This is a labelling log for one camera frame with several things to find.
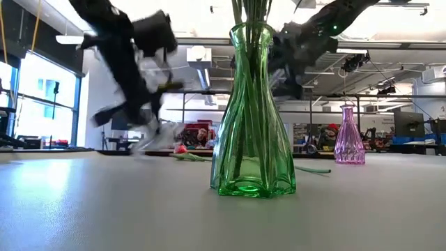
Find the yellow rope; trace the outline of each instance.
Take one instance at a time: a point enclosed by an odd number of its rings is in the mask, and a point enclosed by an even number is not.
[[[42,10],[42,0],[39,0],[39,5],[38,5],[38,9],[37,9],[36,26],[34,27],[33,43],[31,44],[31,52],[34,52],[34,47],[36,46],[36,37],[37,37],[37,30],[39,27],[41,10]]]
[[[1,42],[3,43],[3,55],[5,56],[5,63],[8,64],[8,53],[6,52],[5,26],[3,24],[3,8],[0,2],[0,26],[1,26]]]

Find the gray table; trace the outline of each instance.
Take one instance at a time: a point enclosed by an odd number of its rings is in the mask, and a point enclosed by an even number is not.
[[[2,251],[446,250],[442,157],[368,155],[363,167],[296,160],[333,173],[297,171],[296,195],[263,200],[219,197],[209,163],[8,154]]]

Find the pink glass vase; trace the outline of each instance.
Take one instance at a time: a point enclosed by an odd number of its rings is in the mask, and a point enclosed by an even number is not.
[[[353,106],[343,105],[342,124],[336,138],[334,156],[336,163],[345,165],[365,164],[365,150],[362,144],[360,132],[357,130],[353,119]]]

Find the green glass vase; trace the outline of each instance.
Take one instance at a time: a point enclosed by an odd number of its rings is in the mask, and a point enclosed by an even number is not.
[[[236,74],[210,178],[219,195],[271,198],[295,192],[291,147],[268,83],[272,33],[265,23],[231,30]]]

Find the glass vase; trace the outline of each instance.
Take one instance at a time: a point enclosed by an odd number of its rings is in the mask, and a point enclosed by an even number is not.
[[[295,192],[291,146],[268,83],[272,33],[264,23],[231,30],[236,73],[210,178],[219,195],[271,198]]]
[[[341,108],[342,124],[334,147],[336,163],[363,165],[365,164],[365,149],[353,118],[353,106],[343,105]]]

